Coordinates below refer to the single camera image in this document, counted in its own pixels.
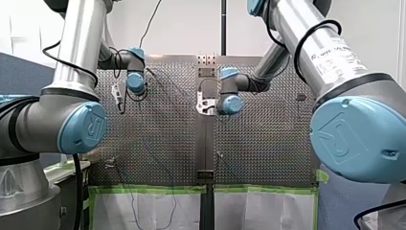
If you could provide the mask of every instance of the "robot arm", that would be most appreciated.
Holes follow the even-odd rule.
[[[353,181],[403,181],[406,94],[389,75],[369,71],[330,26],[339,26],[324,17],[330,2],[315,2],[249,0],[248,11],[279,32],[316,98],[310,140],[321,161]],[[238,113],[242,109],[238,91],[267,90],[272,77],[264,76],[279,67],[286,56],[283,49],[274,44],[252,76],[223,69],[217,111]]]

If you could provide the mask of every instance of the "green tape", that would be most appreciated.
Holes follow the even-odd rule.
[[[89,199],[86,199],[83,201],[83,210],[87,209],[89,207]]]
[[[95,213],[95,201],[96,201],[96,193],[95,190],[89,188],[89,220],[90,220],[90,228],[91,230],[94,229],[94,213]]]
[[[222,194],[291,194],[291,195],[315,195],[317,188],[289,188],[283,186],[259,186],[259,185],[216,185],[214,191]]]
[[[113,185],[113,186],[93,186],[89,187],[95,194],[150,194],[150,195],[192,195],[202,194],[205,187],[178,186],[178,187],[163,187],[163,186],[148,186],[148,185]]]
[[[327,184],[328,180],[329,180],[329,175],[327,172],[324,172],[322,170],[317,170],[316,171],[316,180]]]
[[[314,194],[314,214],[313,214],[313,229],[318,229],[318,222],[319,222],[319,189],[317,189],[317,193]]]
[[[103,194],[150,194],[150,195],[195,195],[204,194],[206,188],[204,186],[148,186],[148,185],[113,185],[113,186],[92,186],[89,187],[89,211],[90,211],[90,229],[94,230],[94,209],[96,195]],[[215,193],[235,194],[235,193],[269,193],[269,194],[290,194],[290,195],[306,195],[314,196],[314,215],[313,226],[317,230],[317,205],[319,197],[318,188],[289,188],[283,186],[259,186],[259,185],[215,185]]]

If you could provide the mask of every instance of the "gray wall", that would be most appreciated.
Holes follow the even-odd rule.
[[[0,53],[0,94],[40,94],[52,80],[54,70],[18,57]],[[43,167],[55,164],[60,154],[41,154]]]

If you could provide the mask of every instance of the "silver robot arm segment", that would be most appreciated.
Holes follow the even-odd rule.
[[[299,76],[316,104],[310,140],[321,161],[335,173],[359,182],[398,183],[406,179],[406,94],[391,76],[372,73],[326,20],[330,1],[249,0],[248,11],[279,32]],[[220,114],[242,109],[238,91],[262,92],[261,78],[285,56],[274,45],[253,76],[221,71]],[[249,83],[256,82],[256,88]]]
[[[96,73],[108,3],[112,2],[69,2],[59,59]],[[87,73],[58,63],[53,82],[39,98],[19,97],[0,104],[2,228],[59,228],[59,188],[49,185],[39,152],[85,153],[99,144],[106,115],[95,82]]]

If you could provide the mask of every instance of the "metal frame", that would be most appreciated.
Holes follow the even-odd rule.
[[[217,96],[217,74],[214,56],[197,57],[196,89],[201,86],[203,100]],[[197,182],[206,187],[200,199],[200,230],[214,229],[214,126],[215,116],[197,115],[196,169]]]

